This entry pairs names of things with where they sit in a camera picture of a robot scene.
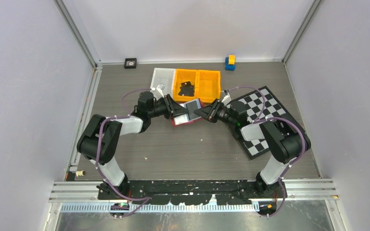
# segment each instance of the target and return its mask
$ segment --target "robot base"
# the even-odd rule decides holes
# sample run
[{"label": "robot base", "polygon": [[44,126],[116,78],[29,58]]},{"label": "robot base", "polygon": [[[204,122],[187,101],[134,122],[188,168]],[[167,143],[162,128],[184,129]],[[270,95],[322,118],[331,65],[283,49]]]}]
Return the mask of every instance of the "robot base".
[{"label": "robot base", "polygon": [[[120,198],[115,192],[114,190],[110,187],[110,185],[108,185],[106,182],[103,181],[103,183],[101,183],[100,185],[97,186],[97,188],[99,189],[98,191],[98,198],[99,200],[103,200],[103,199],[100,199],[100,197],[102,196],[106,196],[107,195],[110,197],[114,197],[114,198]],[[126,174],[124,174],[124,179],[122,180],[120,186],[117,187],[117,190],[125,195],[125,196],[128,196],[128,191],[130,190],[130,184],[128,183],[128,177]]]},{"label": "robot base", "polygon": [[[276,208],[274,199],[282,198],[283,191],[278,183],[272,184],[263,194],[259,194],[252,180],[131,180],[127,183],[128,194],[133,198],[150,196],[151,205],[206,205],[212,199],[218,205],[248,205],[250,198],[267,199],[259,204],[263,214],[272,214]],[[114,192],[99,192],[99,200],[120,199]]]}]

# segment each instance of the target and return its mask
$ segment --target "cable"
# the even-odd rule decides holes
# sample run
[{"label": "cable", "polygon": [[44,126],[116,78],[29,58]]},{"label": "cable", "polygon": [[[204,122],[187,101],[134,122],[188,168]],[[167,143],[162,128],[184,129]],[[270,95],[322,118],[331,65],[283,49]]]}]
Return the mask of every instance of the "cable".
[{"label": "cable", "polygon": [[263,114],[263,111],[266,108],[266,105],[265,105],[265,103],[266,103],[266,97],[264,97],[264,95],[263,95],[263,93],[261,91],[259,91],[258,89],[254,88],[254,87],[250,87],[250,86],[234,87],[234,88],[230,89],[229,92],[231,92],[233,90],[236,90],[236,89],[245,89],[245,88],[256,90],[257,92],[260,93],[260,95],[262,96],[262,99],[263,99],[263,107],[262,107],[262,110],[259,112],[259,114],[257,115],[257,117],[253,120],[252,123],[254,123],[254,122],[256,122],[257,120],[260,119],[260,116]]},{"label": "cable", "polygon": [[[99,134],[102,134],[103,133],[103,130],[104,130],[104,125],[112,120],[112,119],[125,119],[125,118],[129,118],[127,116],[124,116],[124,117],[117,117],[117,116],[114,116],[114,117],[109,117],[109,118],[106,118],[102,123],[101,123],[101,126],[100,126],[100,131],[99,131]],[[111,189],[118,195],[120,196],[121,198],[124,198],[126,200],[131,200],[131,201],[144,201],[140,206],[138,206],[135,210],[127,213],[127,214],[124,214],[121,218],[126,218],[128,216],[131,216],[133,213],[135,213],[138,209],[140,209],[143,205],[145,205],[149,199],[151,199],[151,197],[147,196],[147,197],[144,197],[144,198],[131,198],[131,197],[127,197],[125,195],[123,195],[122,193],[120,193],[114,186],[113,184],[107,179],[107,177],[102,173],[101,169],[99,168],[99,160],[100,160],[100,152],[101,152],[101,140],[102,140],[102,136],[99,135],[98,137],[98,145],[97,145],[97,155],[96,155],[96,160],[95,160],[95,164],[94,166],[96,167],[96,169],[98,170],[98,172],[100,173],[101,177],[104,179],[104,181],[111,187]]]},{"label": "cable", "polygon": [[134,92],[137,92],[137,91],[142,91],[142,90],[151,90],[151,88],[142,88],[142,89],[138,89],[138,90],[133,90],[133,91],[130,91],[128,92],[126,95],[124,95],[121,99],[121,102],[122,102],[122,106],[124,107],[125,111],[130,115],[131,112],[129,111],[129,109],[126,107],[125,103],[124,103],[124,99],[125,97],[127,97],[128,95],[134,93]]},{"label": "cable", "polygon": [[305,139],[304,139],[304,135],[303,133],[301,132],[301,130],[291,121],[287,120],[287,119],[284,119],[284,118],[281,118],[281,117],[272,117],[272,118],[266,118],[266,119],[261,119],[261,120],[258,120],[256,122],[253,122],[254,124],[257,124],[257,123],[262,123],[262,122],[265,122],[265,121],[268,121],[268,120],[280,120],[280,121],[283,121],[283,122],[286,122],[287,124],[289,124],[290,126],[292,126],[294,128],[294,130],[297,131],[297,133],[299,134],[300,136],[300,140],[301,140],[301,144],[302,144],[302,148],[301,148],[301,152],[300,154],[293,160],[291,160],[289,162],[289,165],[286,169],[284,169],[284,171],[281,173],[280,177],[278,178],[278,184],[280,185],[282,191],[283,191],[283,200],[281,201],[281,205],[277,208],[277,210],[273,213],[273,214],[267,214],[267,217],[270,218],[274,215],[276,215],[280,209],[284,206],[284,202],[286,201],[286,188],[284,188],[283,184],[282,184],[282,179],[283,179],[283,176],[287,173],[287,171],[289,170],[289,168],[291,168],[291,166],[296,163],[305,153]]}]

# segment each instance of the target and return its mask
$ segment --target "gray table surface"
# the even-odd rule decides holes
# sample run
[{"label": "gray table surface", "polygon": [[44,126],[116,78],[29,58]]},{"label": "gray table surface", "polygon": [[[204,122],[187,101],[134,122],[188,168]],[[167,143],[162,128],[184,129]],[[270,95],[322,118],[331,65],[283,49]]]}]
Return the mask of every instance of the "gray table surface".
[{"label": "gray table surface", "polygon": [[[92,114],[126,115],[121,98],[129,91],[149,88],[155,67],[221,71],[222,89],[235,86],[268,86],[273,94],[302,124],[297,103],[282,63],[237,63],[235,71],[225,71],[223,63],[139,64],[136,69],[105,65],[101,74]],[[236,98],[250,90],[236,90]],[[130,110],[140,92],[126,99]],[[120,168],[132,180],[254,179],[266,165],[270,153],[249,160],[225,124],[205,120],[173,127],[161,117],[153,118],[148,130],[120,137],[116,150]],[[79,170],[86,175],[76,180],[101,180],[84,157]],[[318,178],[313,153],[309,150],[286,174],[288,179]]]}]

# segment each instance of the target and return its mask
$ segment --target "blue block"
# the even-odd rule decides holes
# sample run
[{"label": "blue block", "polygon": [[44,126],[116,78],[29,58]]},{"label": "blue block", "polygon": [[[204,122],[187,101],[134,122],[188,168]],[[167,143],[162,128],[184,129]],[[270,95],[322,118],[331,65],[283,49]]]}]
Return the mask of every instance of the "blue block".
[{"label": "blue block", "polygon": [[229,57],[226,57],[226,59],[225,59],[225,70],[227,70],[227,71],[234,71],[235,68],[236,68],[236,64],[229,65]]}]

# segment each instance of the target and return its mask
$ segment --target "yellow block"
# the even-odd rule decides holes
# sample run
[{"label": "yellow block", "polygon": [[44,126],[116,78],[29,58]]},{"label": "yellow block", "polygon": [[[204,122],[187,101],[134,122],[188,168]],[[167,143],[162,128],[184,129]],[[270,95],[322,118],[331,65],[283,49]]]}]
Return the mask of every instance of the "yellow block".
[{"label": "yellow block", "polygon": [[235,56],[229,55],[229,65],[235,65]]}]

